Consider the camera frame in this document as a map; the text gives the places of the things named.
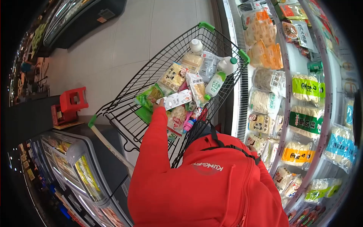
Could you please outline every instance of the black wire shopping cart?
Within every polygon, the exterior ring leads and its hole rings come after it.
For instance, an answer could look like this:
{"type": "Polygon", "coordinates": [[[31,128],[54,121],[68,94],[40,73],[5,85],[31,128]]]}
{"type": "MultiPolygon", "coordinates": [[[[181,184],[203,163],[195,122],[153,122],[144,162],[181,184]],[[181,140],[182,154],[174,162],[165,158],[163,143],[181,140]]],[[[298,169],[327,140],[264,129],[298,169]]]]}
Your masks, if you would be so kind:
{"type": "Polygon", "coordinates": [[[227,37],[218,32],[212,25],[206,22],[200,22],[169,43],[169,45],[146,63],[113,101],[105,104],[97,111],[88,124],[109,150],[129,168],[131,175],[134,166],[107,141],[95,127],[94,122],[98,116],[105,116],[126,140],[126,143],[123,144],[124,150],[128,152],[133,150],[140,151],[140,145],[144,133],[148,128],[148,124],[135,113],[141,106],[134,102],[134,98],[150,85],[154,84],[173,62],[180,62],[183,55],[190,51],[189,42],[194,38],[202,42],[204,50],[206,51],[220,57],[231,56],[237,58],[239,68],[233,74],[227,76],[217,96],[213,97],[206,104],[204,107],[205,111],[199,117],[203,121],[197,121],[193,125],[193,128],[182,138],[176,138],[175,141],[168,141],[168,149],[172,151],[171,157],[175,152],[178,152],[177,157],[171,165],[173,168],[178,166],[187,146],[200,135],[217,113],[250,62],[247,54],[243,50],[240,50],[227,37]]]}

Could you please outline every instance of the red sleeve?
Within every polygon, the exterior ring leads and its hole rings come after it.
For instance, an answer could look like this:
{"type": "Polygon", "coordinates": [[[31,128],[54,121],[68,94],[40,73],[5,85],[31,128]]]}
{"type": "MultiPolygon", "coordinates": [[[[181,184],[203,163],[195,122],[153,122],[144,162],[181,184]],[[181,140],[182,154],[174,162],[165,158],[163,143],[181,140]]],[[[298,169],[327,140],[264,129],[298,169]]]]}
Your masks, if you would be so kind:
{"type": "Polygon", "coordinates": [[[152,114],[151,123],[142,139],[139,157],[132,175],[134,182],[142,182],[153,174],[164,173],[170,169],[167,121],[165,108],[158,107],[152,114]]]}
{"type": "MultiPolygon", "coordinates": [[[[255,157],[258,157],[256,152],[251,152],[251,154],[255,157]]],[[[280,204],[282,207],[282,203],[281,203],[281,196],[280,193],[278,193],[278,190],[275,186],[275,183],[273,182],[269,172],[267,171],[264,163],[262,161],[260,161],[260,163],[257,165],[260,169],[260,181],[269,189],[269,191],[272,194],[272,197],[275,199],[275,201],[277,202],[277,204],[280,204]]]]}

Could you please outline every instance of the blue label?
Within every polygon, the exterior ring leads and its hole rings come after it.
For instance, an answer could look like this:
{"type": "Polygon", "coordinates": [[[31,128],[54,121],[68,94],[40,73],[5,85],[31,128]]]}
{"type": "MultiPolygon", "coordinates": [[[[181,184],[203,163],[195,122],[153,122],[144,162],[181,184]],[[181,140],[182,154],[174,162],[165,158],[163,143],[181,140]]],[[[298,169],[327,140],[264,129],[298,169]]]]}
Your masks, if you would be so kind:
{"type": "Polygon", "coordinates": [[[353,106],[348,105],[346,121],[349,125],[353,124],[353,106]]]}
{"type": "Polygon", "coordinates": [[[349,159],[352,163],[354,162],[356,146],[354,146],[354,142],[350,139],[331,134],[326,150],[333,154],[341,155],[346,159],[349,159]]]}

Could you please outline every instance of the red jacket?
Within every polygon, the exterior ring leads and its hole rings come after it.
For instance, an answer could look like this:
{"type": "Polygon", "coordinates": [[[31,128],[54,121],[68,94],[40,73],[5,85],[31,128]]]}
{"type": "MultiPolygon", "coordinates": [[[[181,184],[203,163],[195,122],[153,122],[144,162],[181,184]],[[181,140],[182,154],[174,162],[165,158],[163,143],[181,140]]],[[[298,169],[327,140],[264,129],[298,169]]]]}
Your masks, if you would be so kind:
{"type": "MultiPolygon", "coordinates": [[[[131,179],[128,208],[136,227],[287,227],[280,195],[264,164],[232,148],[217,148],[211,135],[195,140],[183,163],[171,169],[159,107],[145,132],[131,179]]],[[[218,134],[251,154],[237,138],[218,134]]]]}

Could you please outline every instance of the supermarket aisle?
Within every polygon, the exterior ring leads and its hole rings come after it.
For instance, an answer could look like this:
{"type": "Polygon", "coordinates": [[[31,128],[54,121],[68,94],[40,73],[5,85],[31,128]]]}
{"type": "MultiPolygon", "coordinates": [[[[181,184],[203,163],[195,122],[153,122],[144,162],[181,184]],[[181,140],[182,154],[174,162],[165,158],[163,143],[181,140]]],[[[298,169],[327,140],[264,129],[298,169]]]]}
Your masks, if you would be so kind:
{"type": "Polygon", "coordinates": [[[87,87],[93,115],[163,47],[200,21],[214,25],[211,0],[128,0],[125,12],[50,57],[50,94],[87,87]]]}

